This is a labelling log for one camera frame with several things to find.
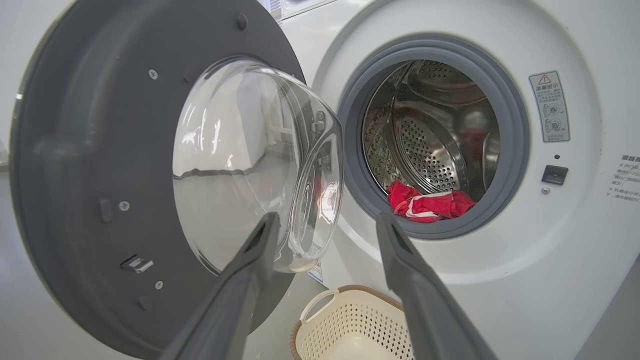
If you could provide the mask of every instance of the red towel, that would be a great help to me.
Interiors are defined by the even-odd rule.
[[[418,190],[395,181],[387,191],[394,214],[417,222],[457,218],[476,205],[467,194],[457,190],[421,195]]]

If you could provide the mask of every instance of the basket rim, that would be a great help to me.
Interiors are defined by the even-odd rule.
[[[345,285],[338,288],[339,293],[344,293],[347,291],[358,290],[369,293],[380,300],[387,302],[389,305],[397,308],[398,310],[404,312],[402,304],[393,299],[392,297],[385,295],[379,291],[373,290],[372,288],[366,287],[364,285]],[[298,330],[302,326],[302,321],[297,320],[295,325],[293,326],[293,330],[291,331],[291,335],[289,336],[289,348],[291,349],[291,356],[293,356],[294,360],[303,360],[298,353],[298,349],[296,348],[296,336],[298,335]]]

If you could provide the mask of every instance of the basket handle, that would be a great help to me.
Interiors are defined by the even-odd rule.
[[[309,311],[311,311],[311,309],[322,299],[324,299],[325,297],[329,296],[329,295],[333,295],[333,299],[329,300],[329,302],[324,305],[322,307],[322,309],[316,311],[315,314],[311,315],[310,318],[306,318],[307,315],[309,315]],[[302,323],[309,323],[311,322],[313,319],[316,318],[316,316],[318,316],[320,313],[322,313],[327,307],[329,307],[329,305],[331,305],[340,295],[340,290],[326,290],[321,292],[320,294],[316,295],[316,297],[314,297],[313,299],[311,299],[311,301],[307,304],[307,306],[305,307],[305,309],[302,311],[302,315],[300,315],[300,321]]]

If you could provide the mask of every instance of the gray gasket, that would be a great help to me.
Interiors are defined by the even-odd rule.
[[[465,216],[432,224],[398,218],[412,237],[437,240],[469,233],[493,219],[513,198],[529,160],[529,121],[520,93],[506,71],[474,45],[442,35],[400,39],[369,58],[349,81],[338,108],[344,128],[345,183],[370,216],[392,212],[370,176],[362,150],[362,123],[377,86],[404,61],[434,60],[464,72],[486,94],[500,127],[501,152],[492,186]]]

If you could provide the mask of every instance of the screw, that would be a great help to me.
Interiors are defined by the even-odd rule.
[[[118,208],[120,208],[120,211],[128,211],[131,209],[131,204],[129,204],[129,201],[120,201]]]
[[[246,26],[249,24],[249,20],[247,20],[246,15],[242,13],[236,18],[236,24],[238,25],[238,29],[242,31],[246,29]]]

